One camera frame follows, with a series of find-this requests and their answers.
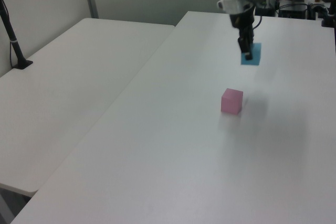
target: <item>white table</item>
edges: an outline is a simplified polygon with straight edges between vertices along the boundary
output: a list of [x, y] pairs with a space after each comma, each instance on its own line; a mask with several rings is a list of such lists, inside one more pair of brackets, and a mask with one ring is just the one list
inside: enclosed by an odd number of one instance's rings
[[237, 34], [187, 13], [13, 224], [334, 224], [333, 29], [265, 17], [259, 67]]
[[0, 187], [32, 196], [173, 30], [84, 19], [0, 78]]

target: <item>black cable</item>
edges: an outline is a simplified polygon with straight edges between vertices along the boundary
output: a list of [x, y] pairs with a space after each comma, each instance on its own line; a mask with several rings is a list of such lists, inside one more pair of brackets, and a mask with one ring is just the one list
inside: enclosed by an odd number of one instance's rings
[[262, 22], [262, 16], [260, 16], [259, 23], [253, 28], [253, 30], [256, 29], [256, 28], [258, 28], [258, 26], [260, 26], [261, 22]]
[[[3, 4], [3, 6], [5, 7], [5, 10], [6, 10], [6, 14], [7, 14], [7, 17], [8, 17], [8, 20], [9, 20], [9, 11], [7, 9], [7, 6], [5, 4], [5, 1], [4, 0], [1, 0], [1, 3]], [[10, 62], [10, 67], [13, 68], [13, 63], [12, 63], [12, 42], [9, 41], [9, 62]]]

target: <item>cube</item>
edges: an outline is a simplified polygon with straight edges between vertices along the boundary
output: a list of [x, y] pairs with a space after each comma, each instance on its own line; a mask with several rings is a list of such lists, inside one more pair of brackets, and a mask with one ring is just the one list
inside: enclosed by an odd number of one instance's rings
[[226, 89], [222, 95], [221, 111], [238, 115], [243, 105], [243, 92], [234, 89]]

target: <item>black stand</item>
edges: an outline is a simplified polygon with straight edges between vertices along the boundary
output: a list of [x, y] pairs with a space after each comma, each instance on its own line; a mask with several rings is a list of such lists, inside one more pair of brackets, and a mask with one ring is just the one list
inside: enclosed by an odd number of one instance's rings
[[23, 57], [22, 51], [20, 49], [19, 43], [17, 42], [11, 22], [9, 21], [9, 16], [6, 11], [4, 0], [0, 0], [0, 16], [8, 33], [10, 43], [12, 44], [17, 57], [17, 65], [13, 66], [13, 68], [25, 69], [33, 62], [31, 60], [26, 60], [25, 57]]

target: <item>floor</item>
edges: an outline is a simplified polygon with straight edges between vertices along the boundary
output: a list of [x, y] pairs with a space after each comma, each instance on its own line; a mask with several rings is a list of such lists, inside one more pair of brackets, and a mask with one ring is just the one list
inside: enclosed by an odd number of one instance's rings
[[0, 224], [10, 224], [29, 200], [27, 196], [0, 189]]

